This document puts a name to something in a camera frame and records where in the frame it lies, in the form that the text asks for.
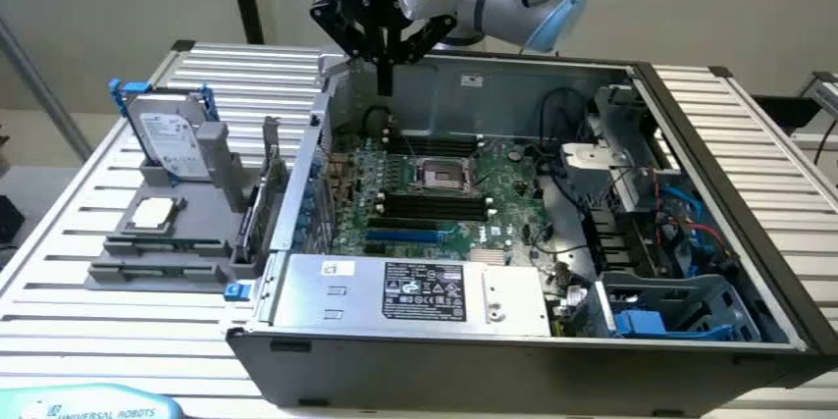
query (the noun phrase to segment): white label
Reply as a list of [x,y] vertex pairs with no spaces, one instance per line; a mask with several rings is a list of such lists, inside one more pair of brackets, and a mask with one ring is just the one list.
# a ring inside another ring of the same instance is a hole
[[459,85],[463,87],[482,87],[483,86],[483,76],[467,76],[462,75],[459,77]]
[[140,121],[164,169],[183,179],[209,178],[195,131],[185,118],[164,113],[143,113]]
[[352,277],[355,275],[355,261],[324,260],[319,274],[324,277]]

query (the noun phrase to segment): motherboard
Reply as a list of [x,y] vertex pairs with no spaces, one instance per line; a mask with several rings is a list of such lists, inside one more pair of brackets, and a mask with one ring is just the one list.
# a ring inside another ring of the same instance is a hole
[[520,139],[364,139],[331,155],[332,254],[530,264],[547,225],[534,146]]

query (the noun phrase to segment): power supply label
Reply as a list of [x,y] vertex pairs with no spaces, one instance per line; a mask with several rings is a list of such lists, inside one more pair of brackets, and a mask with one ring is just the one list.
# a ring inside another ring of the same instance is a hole
[[462,266],[387,262],[382,312],[387,319],[464,322]]

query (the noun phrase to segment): wall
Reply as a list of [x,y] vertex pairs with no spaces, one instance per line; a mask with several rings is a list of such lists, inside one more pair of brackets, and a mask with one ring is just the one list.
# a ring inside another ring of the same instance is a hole
[[[259,0],[268,41],[325,41],[311,1]],[[830,1],[592,0],[563,52],[726,65],[748,90],[791,93],[809,71],[838,69]],[[0,0],[0,13],[73,112],[109,113],[107,79],[144,78],[179,37],[244,40],[235,0]],[[0,108],[36,107],[3,60],[0,84]]]

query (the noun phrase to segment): sticker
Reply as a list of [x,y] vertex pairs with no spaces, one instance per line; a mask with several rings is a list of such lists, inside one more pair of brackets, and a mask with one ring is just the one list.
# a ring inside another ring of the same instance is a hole
[[143,113],[140,122],[164,169],[183,179],[208,179],[195,130],[185,118],[165,113]]
[[352,277],[355,275],[355,261],[324,260],[319,274],[324,277]]
[[382,312],[387,319],[464,322],[462,266],[387,262]]
[[459,85],[462,85],[463,87],[479,88],[483,86],[483,76],[463,74],[459,77]]

